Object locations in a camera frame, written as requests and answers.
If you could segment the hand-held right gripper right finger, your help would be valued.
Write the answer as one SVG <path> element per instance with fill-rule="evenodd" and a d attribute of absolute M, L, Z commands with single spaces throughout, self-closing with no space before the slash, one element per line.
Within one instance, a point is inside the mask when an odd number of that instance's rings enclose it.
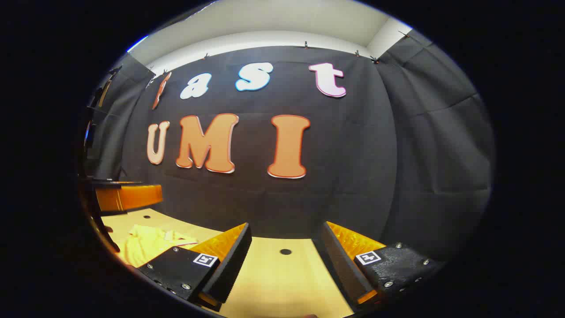
<path fill-rule="evenodd" d="M 378 238 L 325 221 L 319 247 L 353 312 L 399 302 L 446 262 L 443 228 L 428 221 L 388 221 Z"/>

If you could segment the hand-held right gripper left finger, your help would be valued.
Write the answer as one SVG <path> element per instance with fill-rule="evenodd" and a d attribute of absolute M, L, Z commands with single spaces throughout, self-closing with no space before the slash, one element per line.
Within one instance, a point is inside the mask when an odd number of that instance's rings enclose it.
<path fill-rule="evenodd" d="M 218 311 L 234 287 L 251 243 L 246 222 L 190 249 L 174 244 L 137 270 L 183 301 Z"/>

